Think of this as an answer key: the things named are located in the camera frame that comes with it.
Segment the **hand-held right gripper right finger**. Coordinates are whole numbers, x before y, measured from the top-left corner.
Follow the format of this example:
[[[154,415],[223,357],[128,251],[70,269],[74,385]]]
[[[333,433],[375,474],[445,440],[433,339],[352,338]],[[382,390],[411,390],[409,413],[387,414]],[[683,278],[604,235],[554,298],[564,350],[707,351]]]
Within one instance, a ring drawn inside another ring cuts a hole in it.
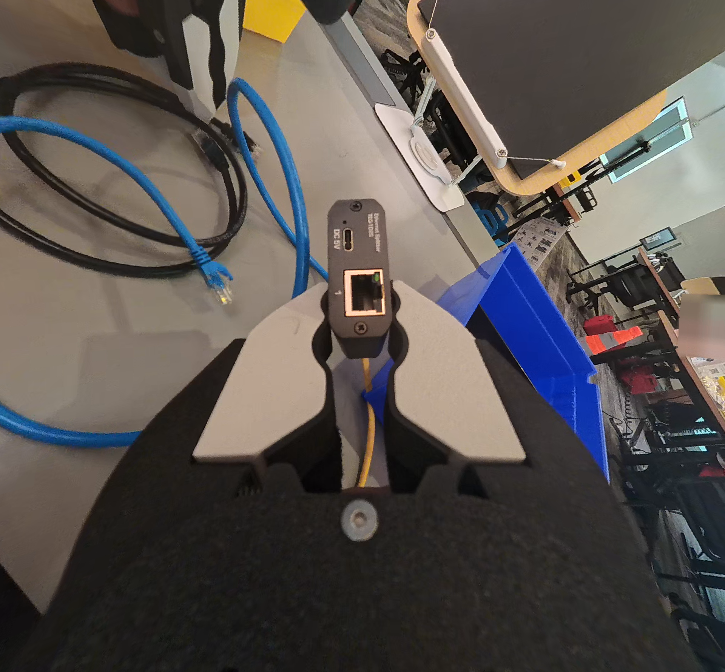
[[[392,283],[384,445],[389,486],[414,494],[431,468],[521,465],[526,452],[474,335],[406,283]]]

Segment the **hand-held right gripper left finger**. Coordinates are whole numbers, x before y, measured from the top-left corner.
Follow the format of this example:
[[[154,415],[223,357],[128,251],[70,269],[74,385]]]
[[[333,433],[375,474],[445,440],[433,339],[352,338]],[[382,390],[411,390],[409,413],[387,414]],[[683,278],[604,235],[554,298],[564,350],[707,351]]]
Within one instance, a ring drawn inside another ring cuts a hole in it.
[[[341,491],[327,291],[314,285],[249,333],[196,443],[196,463],[244,465],[260,489]]]

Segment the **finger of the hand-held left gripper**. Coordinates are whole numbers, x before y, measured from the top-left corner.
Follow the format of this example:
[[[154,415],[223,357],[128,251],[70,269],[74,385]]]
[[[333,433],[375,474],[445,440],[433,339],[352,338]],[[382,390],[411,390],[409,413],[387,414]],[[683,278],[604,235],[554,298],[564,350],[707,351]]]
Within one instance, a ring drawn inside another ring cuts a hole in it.
[[[211,78],[216,109],[225,103],[236,70],[245,6],[246,0],[211,0]]]
[[[225,102],[225,45],[220,15],[188,15],[182,22],[192,88],[188,100],[199,118],[213,118]]]

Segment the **blue plastic bin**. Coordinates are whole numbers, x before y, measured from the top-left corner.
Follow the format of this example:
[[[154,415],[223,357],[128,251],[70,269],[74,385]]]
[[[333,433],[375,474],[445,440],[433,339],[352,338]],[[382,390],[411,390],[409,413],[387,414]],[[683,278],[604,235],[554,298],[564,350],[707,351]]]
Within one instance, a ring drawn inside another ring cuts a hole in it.
[[[521,465],[485,466],[539,466],[576,489],[607,492],[594,366],[519,249],[496,254],[434,302],[474,335],[526,452]],[[390,358],[367,393],[383,423],[392,365]]]

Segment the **black ethernet adapter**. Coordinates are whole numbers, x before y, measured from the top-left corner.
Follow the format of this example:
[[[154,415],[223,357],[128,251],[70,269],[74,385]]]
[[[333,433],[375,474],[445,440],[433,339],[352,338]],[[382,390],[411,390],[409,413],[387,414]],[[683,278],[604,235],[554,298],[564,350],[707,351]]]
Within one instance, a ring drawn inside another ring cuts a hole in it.
[[[392,325],[386,216],[375,199],[343,199],[328,214],[326,315],[344,356],[379,356]]]

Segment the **orange striped traffic cone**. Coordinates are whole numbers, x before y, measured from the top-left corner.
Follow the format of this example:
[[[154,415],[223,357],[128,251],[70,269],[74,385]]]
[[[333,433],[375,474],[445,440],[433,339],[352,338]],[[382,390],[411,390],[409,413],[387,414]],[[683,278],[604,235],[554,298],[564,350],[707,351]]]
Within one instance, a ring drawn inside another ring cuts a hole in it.
[[[639,326],[624,330],[591,334],[586,336],[584,348],[589,356],[598,356],[613,350],[621,350],[629,347],[643,336],[644,334]]]

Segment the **printed paper sheet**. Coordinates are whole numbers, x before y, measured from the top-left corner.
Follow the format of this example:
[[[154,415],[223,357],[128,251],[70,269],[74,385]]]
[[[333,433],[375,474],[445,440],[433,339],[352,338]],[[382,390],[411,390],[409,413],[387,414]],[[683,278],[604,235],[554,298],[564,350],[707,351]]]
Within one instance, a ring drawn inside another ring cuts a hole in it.
[[[536,271],[567,233],[567,226],[539,217],[525,222],[517,230],[510,244],[517,246],[531,269]]]

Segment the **monitor floor stand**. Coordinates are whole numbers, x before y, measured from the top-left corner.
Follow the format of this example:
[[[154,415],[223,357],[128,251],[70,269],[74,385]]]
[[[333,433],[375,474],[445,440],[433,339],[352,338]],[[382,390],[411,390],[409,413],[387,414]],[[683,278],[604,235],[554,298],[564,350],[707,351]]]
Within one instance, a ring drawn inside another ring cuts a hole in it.
[[[643,169],[693,138],[693,127],[684,97],[666,105],[655,120],[626,141],[600,156],[612,184]]]

